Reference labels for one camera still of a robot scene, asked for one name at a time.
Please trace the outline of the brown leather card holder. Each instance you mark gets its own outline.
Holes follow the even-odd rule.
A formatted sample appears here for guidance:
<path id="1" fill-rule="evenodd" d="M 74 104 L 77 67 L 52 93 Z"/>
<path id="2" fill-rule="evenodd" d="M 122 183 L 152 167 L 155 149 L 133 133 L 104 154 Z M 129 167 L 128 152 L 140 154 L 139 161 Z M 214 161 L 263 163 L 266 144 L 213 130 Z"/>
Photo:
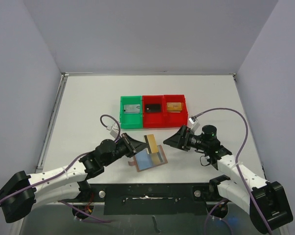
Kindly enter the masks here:
<path id="1" fill-rule="evenodd" d="M 168 163 L 162 145 L 158 145 L 158 152 L 150 154 L 148 149 L 137 153 L 132 161 L 128 161 L 129 166 L 136 168 L 137 172 L 142 172 Z"/>

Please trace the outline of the blue credit card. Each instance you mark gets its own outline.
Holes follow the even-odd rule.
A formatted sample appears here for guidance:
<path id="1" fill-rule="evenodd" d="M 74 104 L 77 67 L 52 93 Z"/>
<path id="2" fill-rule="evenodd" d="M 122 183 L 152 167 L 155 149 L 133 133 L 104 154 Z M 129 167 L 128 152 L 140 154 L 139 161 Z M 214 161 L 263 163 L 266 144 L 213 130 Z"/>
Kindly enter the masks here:
<path id="1" fill-rule="evenodd" d="M 143 170 L 149 169 L 153 166 L 150 155 L 148 154 L 147 150 L 143 150 L 141 152 L 138 152 L 135 155 L 135 159 L 136 159 L 138 171 L 143 171 Z"/>

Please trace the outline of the green plastic bin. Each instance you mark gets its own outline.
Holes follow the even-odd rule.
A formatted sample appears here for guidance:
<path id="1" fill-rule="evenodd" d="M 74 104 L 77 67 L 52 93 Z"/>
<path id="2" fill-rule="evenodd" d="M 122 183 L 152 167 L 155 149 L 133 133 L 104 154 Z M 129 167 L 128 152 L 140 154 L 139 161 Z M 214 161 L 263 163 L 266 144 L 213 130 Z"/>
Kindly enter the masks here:
<path id="1" fill-rule="evenodd" d="M 119 120 L 122 129 L 142 129 L 142 96 L 121 96 Z"/>

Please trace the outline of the red plastic double bin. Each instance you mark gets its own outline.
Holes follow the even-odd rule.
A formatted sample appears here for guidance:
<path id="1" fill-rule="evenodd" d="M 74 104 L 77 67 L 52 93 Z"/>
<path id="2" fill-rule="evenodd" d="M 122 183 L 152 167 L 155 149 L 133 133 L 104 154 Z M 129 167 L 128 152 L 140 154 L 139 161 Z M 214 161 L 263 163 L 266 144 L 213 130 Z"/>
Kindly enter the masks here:
<path id="1" fill-rule="evenodd" d="M 182 102 L 183 111 L 180 113 L 170 113 L 166 110 L 167 102 Z M 161 104 L 161 112 L 145 112 L 145 104 Z M 143 128 L 174 128 L 187 124 L 188 110 L 186 99 L 183 94 L 164 94 L 164 95 L 144 95 L 142 97 L 142 117 Z"/>

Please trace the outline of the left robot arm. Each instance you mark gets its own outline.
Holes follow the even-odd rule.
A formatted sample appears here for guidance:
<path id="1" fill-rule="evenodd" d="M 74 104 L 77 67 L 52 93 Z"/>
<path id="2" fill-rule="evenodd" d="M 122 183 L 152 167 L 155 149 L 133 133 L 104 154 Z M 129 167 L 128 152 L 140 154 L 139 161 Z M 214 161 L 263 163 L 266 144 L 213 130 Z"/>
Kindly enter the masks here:
<path id="1" fill-rule="evenodd" d="M 6 223 L 26 217 L 35 207 L 76 198 L 82 189 L 78 186 L 72 192 L 71 185 L 97 177 L 106 166 L 124 156 L 131 158 L 147 146 L 124 133 L 117 141 L 103 140 L 93 151 L 78 155 L 67 166 L 41 173 L 15 173 L 0 189 L 0 208 Z"/>

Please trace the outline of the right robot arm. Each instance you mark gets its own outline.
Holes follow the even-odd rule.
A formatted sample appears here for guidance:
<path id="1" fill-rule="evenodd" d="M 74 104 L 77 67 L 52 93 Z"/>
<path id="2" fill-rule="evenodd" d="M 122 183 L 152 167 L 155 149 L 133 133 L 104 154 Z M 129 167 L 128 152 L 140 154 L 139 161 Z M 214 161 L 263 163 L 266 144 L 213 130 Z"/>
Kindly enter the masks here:
<path id="1" fill-rule="evenodd" d="M 208 163 L 222 173 L 210 180 L 213 192 L 243 209 L 260 233 L 266 234 L 293 221 L 283 186 L 267 181 L 239 163 L 217 139 L 215 126 L 205 125 L 201 134 L 195 135 L 184 125 L 163 144 L 183 151 L 193 148 L 203 152 Z"/>

